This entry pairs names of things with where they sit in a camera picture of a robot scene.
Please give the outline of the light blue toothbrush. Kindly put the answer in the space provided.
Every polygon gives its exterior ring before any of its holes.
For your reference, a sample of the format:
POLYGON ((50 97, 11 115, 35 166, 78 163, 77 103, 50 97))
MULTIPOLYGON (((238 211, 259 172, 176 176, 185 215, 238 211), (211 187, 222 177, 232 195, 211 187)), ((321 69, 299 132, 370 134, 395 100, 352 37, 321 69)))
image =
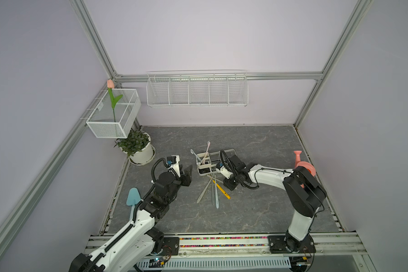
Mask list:
POLYGON ((190 150, 190 152, 191 152, 192 155, 194 155, 196 157, 197 165, 202 165, 203 162, 204 162, 204 156, 199 156, 192 149, 190 150))
POLYGON ((215 179, 213 179, 214 183, 214 198, 215 198, 215 207, 216 209, 219 209, 219 198, 218 198, 218 188, 217 188, 217 182, 215 179))

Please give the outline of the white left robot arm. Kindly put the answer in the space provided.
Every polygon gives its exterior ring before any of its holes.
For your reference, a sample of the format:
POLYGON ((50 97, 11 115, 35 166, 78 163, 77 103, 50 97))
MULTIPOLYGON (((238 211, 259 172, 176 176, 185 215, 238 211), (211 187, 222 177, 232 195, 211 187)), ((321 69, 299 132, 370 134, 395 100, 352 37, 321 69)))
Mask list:
POLYGON ((72 260, 70 272, 127 272, 145 256, 163 251, 164 233, 155 225, 166 215, 181 187, 192 181, 190 165, 164 166, 167 170, 155 177, 153 185, 134 208, 131 220, 111 239, 89 255, 79 254, 72 260))

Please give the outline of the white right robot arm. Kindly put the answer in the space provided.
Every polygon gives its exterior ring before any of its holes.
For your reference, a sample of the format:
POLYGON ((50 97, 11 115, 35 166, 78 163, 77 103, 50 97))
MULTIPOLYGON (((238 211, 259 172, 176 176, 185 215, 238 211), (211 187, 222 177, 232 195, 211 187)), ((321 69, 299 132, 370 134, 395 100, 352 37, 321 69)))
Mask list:
POLYGON ((327 192, 315 178, 316 170, 307 162, 297 162, 294 169, 246 165, 236 155, 219 152, 216 171, 224 176, 223 185, 229 190, 237 186, 256 190, 260 185, 283 189, 289 197, 294 214, 285 235, 268 237, 271 253, 315 253, 310 235, 316 215, 325 210, 327 192))

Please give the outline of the yellow toothbrush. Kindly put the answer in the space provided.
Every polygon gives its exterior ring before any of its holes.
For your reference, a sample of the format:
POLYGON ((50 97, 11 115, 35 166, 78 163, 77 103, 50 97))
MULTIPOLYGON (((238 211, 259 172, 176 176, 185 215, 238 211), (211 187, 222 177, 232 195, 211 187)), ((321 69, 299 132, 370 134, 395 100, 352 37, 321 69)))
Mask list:
POLYGON ((231 199, 231 196, 217 183, 217 181, 215 179, 213 179, 213 183, 216 185, 216 187, 223 193, 223 195, 227 199, 231 199))

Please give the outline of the beige toothbrush holder tray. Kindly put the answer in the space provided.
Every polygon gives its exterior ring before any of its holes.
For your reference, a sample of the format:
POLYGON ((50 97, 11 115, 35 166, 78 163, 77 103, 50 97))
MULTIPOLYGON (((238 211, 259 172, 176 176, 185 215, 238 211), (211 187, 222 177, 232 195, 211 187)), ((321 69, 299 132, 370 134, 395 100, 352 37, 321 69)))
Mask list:
MULTIPOLYGON (((205 153, 199 153, 199 156, 204 156, 205 153)), ((197 165, 197 172, 200 176, 206 176, 207 174, 215 174, 216 165, 220 163, 219 152, 209 153, 205 158, 205 161, 202 165, 197 165)))

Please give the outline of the grey toothbrush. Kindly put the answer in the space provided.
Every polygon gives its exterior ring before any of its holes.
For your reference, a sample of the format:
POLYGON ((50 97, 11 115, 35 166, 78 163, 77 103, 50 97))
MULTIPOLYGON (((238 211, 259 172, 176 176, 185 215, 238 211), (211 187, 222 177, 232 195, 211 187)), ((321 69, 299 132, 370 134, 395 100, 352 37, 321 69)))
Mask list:
POLYGON ((214 189, 213 181, 211 181, 210 188, 211 188, 211 202, 212 202, 212 205, 215 206, 215 189, 214 189))

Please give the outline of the teal hand shovel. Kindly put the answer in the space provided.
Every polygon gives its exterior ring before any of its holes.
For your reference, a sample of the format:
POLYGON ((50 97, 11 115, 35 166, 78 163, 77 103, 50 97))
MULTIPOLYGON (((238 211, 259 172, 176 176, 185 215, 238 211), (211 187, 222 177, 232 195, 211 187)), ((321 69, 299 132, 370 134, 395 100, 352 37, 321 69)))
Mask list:
POLYGON ((134 218, 134 211, 140 201, 141 201, 141 195, 139 193, 139 190, 137 188, 131 188, 129 190, 129 194, 126 200, 126 205, 131 207, 130 217, 129 217, 130 220, 134 218))

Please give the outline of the potted green plant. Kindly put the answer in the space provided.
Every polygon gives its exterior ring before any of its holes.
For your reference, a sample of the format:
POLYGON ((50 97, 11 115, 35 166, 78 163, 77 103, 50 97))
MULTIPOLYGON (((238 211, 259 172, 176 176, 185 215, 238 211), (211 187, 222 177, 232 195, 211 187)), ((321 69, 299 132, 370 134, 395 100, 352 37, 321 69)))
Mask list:
POLYGON ((141 130, 131 130, 127 138, 116 139, 115 147, 125 153, 128 161, 133 165, 149 164, 155 157, 151 137, 141 130))

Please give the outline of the pink watering can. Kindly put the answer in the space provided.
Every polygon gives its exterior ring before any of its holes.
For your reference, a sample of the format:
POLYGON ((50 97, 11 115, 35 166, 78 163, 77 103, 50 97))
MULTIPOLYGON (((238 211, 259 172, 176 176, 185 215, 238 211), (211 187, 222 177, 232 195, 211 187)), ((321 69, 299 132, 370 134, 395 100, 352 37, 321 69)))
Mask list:
POLYGON ((315 177, 316 176, 315 167, 312 164, 308 163, 308 162, 301 161, 301 158, 300 158, 301 153, 302 153, 302 151, 294 151, 294 154, 295 154, 295 168, 298 167, 298 166, 304 167, 309 171, 309 173, 313 177, 315 177))

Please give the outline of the artificial pink tulip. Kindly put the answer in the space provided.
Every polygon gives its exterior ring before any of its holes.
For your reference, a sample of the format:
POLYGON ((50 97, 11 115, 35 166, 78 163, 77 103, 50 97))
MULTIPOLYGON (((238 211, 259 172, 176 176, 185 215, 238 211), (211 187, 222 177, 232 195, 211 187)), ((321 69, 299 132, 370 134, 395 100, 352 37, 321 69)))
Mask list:
POLYGON ((114 96, 113 94, 113 89, 115 88, 114 82, 112 79, 107 80, 107 90, 108 90, 108 95, 111 101, 111 108, 112 108, 112 112, 113 112, 113 119, 114 122, 116 122, 116 105, 117 103, 122 99, 123 95, 120 94, 118 96, 114 96))

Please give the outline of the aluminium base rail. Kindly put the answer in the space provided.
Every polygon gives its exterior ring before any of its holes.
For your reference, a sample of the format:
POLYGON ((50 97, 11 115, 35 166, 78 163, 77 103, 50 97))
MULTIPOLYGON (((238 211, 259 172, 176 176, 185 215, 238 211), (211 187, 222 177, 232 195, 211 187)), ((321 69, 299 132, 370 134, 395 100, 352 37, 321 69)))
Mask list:
POLYGON ((81 272, 182 272, 242 271, 248 269, 290 269, 310 272, 324 257, 349 256, 357 272, 374 272, 367 250, 354 232, 312 233, 299 250, 289 251, 278 233, 222 235, 167 235, 162 247, 145 235, 137 239, 126 253, 116 245, 104 250, 113 236, 93 236, 83 256, 76 263, 81 272))

